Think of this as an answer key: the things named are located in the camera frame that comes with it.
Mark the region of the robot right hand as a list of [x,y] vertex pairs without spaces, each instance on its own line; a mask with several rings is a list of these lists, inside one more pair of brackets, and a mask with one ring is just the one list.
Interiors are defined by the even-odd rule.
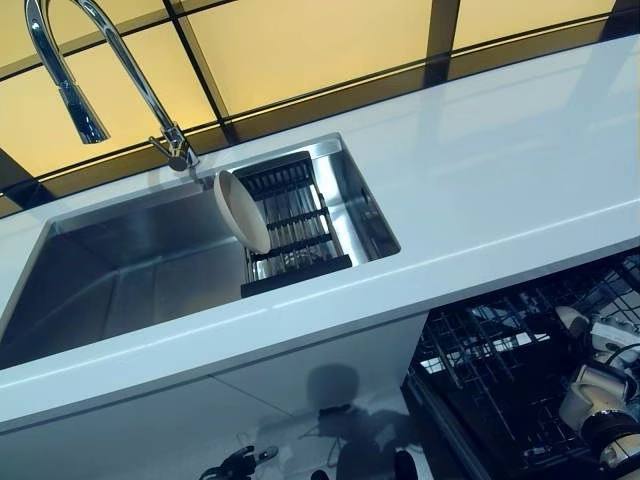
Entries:
[[590,338],[593,358],[605,363],[618,350],[636,344],[636,347],[622,352],[611,362],[616,368],[632,365],[639,360],[639,325],[623,322],[613,317],[596,320],[591,326]]

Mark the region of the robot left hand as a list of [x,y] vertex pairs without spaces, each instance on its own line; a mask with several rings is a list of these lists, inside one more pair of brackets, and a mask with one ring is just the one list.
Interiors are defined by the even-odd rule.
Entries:
[[277,446],[269,446],[256,453],[253,445],[243,447],[229,455],[220,465],[205,470],[200,479],[250,479],[258,466],[274,459]]

